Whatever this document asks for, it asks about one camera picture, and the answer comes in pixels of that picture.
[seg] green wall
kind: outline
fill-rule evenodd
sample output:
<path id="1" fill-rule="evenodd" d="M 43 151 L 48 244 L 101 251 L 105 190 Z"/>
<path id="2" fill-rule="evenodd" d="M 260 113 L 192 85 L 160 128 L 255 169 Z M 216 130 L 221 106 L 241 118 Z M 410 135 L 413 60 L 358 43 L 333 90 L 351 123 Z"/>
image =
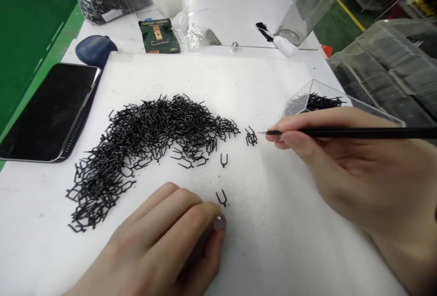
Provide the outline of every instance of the green wall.
<path id="1" fill-rule="evenodd" d="M 0 134 L 76 0 L 1 0 Z"/>

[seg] blue mouse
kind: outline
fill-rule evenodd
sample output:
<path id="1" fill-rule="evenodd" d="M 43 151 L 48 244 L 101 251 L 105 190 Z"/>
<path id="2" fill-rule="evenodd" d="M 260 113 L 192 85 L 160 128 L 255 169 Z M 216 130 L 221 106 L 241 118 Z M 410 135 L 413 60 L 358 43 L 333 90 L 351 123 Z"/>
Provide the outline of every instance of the blue mouse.
<path id="1" fill-rule="evenodd" d="M 118 51 L 118 48 L 108 36 L 89 36 L 76 46 L 77 58 L 87 65 L 97 66 L 102 70 L 111 51 Z"/>

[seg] fingernail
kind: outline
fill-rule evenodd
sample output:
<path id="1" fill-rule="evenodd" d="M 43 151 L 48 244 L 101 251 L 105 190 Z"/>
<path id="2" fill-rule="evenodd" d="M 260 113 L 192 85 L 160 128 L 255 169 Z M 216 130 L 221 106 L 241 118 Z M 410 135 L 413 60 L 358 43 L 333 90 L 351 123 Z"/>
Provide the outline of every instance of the fingernail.
<path id="1" fill-rule="evenodd" d="M 214 230 L 225 230 L 226 229 L 226 218 L 224 214 L 220 214 L 214 219 Z"/>

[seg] green package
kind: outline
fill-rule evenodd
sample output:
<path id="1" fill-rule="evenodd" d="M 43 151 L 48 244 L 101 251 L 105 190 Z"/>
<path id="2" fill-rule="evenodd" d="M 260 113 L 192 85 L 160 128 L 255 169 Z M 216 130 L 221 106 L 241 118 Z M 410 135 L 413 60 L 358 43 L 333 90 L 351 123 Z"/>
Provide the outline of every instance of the green package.
<path id="1" fill-rule="evenodd" d="M 139 21 L 144 48 L 147 53 L 176 53 L 181 51 L 172 31 L 172 22 L 162 20 Z"/>

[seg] clear tube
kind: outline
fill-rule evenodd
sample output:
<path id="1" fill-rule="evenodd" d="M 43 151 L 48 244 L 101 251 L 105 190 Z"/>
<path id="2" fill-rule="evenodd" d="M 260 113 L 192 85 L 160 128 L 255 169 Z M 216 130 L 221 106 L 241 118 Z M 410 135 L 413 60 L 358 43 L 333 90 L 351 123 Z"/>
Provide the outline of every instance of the clear tube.
<path id="1" fill-rule="evenodd" d="M 300 46 L 336 0 L 293 0 L 276 35 Z"/>

